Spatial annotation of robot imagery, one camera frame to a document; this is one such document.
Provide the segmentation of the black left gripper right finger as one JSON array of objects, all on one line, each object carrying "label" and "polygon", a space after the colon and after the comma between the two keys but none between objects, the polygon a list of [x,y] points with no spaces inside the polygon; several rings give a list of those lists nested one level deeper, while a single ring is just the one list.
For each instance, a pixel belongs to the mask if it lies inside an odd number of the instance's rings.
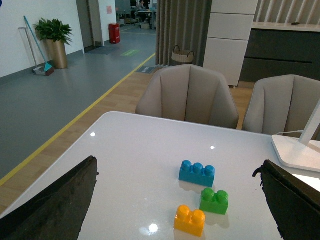
[{"label": "black left gripper right finger", "polygon": [[258,173],[280,236],[284,240],[318,240],[320,192],[268,159],[252,176]]}]

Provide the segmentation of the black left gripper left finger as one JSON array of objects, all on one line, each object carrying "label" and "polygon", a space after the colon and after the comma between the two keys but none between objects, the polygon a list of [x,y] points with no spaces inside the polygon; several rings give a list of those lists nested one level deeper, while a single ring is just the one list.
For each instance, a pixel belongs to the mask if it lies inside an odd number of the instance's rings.
[{"label": "black left gripper left finger", "polygon": [[98,161],[89,156],[0,220],[2,240],[76,240],[90,207]]}]

